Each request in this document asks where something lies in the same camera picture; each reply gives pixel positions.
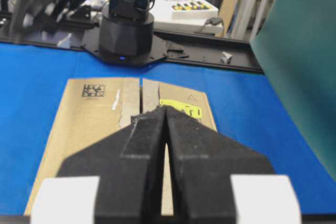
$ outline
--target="white tube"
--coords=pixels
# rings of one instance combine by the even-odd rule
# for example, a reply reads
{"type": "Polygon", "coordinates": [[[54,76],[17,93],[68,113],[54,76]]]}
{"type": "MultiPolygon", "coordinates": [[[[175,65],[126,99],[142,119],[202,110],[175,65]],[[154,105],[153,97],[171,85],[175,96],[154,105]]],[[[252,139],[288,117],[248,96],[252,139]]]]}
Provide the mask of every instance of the white tube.
{"type": "Polygon", "coordinates": [[[253,30],[252,30],[252,33],[251,33],[250,40],[253,40],[257,36],[262,17],[265,13],[266,4],[267,4],[267,0],[261,0],[260,7],[259,7],[259,10],[258,10],[258,13],[257,13],[257,16],[256,16],[256,20],[255,20],[254,25],[253,25],[253,30]]]}
{"type": "Polygon", "coordinates": [[[243,40],[251,19],[252,11],[256,0],[242,0],[236,18],[235,27],[232,32],[232,38],[243,40]]]}

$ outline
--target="teal panel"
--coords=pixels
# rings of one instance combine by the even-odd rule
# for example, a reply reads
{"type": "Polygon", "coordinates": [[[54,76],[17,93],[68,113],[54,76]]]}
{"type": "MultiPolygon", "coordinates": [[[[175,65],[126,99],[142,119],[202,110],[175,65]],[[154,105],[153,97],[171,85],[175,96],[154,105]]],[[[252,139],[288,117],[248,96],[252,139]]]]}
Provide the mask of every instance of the teal panel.
{"type": "Polygon", "coordinates": [[[300,133],[336,180],[336,0],[277,0],[251,45],[300,133]]]}

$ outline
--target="blue cloth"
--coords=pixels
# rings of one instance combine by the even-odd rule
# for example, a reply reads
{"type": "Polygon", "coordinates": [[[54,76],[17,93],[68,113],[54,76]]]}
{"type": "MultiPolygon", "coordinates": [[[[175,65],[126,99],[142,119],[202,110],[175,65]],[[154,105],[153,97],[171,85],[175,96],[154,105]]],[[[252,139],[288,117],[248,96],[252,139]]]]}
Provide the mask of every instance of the blue cloth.
{"type": "Polygon", "coordinates": [[[69,78],[138,77],[204,91],[219,132],[288,174],[304,214],[336,213],[336,183],[261,75],[170,63],[109,66],[85,52],[0,44],[0,215],[21,215],[69,78]]]}

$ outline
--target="black mounting rail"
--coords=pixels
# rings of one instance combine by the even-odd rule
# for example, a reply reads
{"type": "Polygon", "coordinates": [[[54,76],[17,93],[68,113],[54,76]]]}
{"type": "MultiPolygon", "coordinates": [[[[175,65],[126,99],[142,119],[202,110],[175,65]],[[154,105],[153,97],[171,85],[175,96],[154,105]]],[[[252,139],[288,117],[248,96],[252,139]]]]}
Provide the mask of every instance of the black mounting rail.
{"type": "MultiPolygon", "coordinates": [[[[5,20],[8,22],[10,18],[10,13],[0,12],[0,21],[5,20]]],[[[67,20],[61,23],[59,30],[53,36],[43,38],[41,33],[36,32],[22,38],[20,44],[61,49],[57,47],[58,41],[72,33],[71,48],[69,49],[84,51],[81,47],[81,42],[85,31],[98,26],[97,23],[85,19],[67,20]]],[[[258,74],[264,73],[248,42],[163,30],[155,30],[154,34],[161,39],[179,44],[183,48],[181,54],[179,52],[168,53],[165,59],[162,60],[163,62],[258,74]],[[222,60],[223,52],[233,55],[230,62],[225,63],[222,60]]],[[[12,43],[6,24],[3,25],[3,28],[0,28],[0,42],[12,43]]]]}

